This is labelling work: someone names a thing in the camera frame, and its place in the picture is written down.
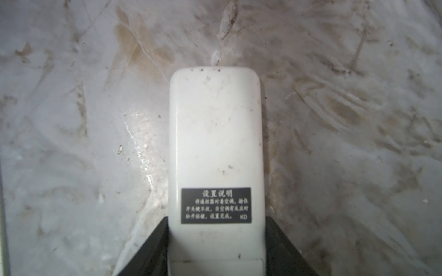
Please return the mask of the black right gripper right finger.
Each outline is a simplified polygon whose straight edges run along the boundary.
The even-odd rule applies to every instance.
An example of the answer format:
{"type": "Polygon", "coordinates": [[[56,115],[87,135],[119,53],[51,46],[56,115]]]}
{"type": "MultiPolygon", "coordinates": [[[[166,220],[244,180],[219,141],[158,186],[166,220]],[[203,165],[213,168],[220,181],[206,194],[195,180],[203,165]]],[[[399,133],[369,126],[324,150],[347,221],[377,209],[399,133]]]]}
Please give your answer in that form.
{"type": "Polygon", "coordinates": [[[317,276],[273,218],[266,217],[267,276],[317,276]]]}

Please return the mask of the white battery cover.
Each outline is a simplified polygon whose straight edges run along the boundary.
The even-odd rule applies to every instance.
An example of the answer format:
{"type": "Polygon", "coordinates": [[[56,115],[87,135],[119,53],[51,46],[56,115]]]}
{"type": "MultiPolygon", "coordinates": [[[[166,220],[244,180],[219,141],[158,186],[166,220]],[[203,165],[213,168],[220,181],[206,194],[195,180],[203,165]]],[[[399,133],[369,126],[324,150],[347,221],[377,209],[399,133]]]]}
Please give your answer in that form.
{"type": "Polygon", "coordinates": [[[169,264],[170,276],[265,276],[261,259],[245,261],[183,261],[169,264]]]}

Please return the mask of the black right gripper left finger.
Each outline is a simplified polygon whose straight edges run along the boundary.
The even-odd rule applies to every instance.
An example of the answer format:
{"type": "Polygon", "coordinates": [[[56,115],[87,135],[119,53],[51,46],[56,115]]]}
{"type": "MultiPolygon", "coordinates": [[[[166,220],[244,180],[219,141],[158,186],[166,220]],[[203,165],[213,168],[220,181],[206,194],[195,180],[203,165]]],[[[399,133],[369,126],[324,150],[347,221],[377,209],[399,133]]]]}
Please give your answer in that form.
{"type": "Polygon", "coordinates": [[[167,276],[168,242],[168,217],[164,217],[118,276],[167,276]]]}

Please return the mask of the white red remote control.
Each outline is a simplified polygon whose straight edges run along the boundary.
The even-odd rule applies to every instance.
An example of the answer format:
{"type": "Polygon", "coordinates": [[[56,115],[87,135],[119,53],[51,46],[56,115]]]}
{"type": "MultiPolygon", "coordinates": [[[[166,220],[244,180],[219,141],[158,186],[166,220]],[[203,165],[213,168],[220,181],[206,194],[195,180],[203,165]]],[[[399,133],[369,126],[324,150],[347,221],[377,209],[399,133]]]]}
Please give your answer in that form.
{"type": "Polygon", "coordinates": [[[261,259],[266,268],[261,87],[245,67],[170,81],[171,262],[261,259]]]}

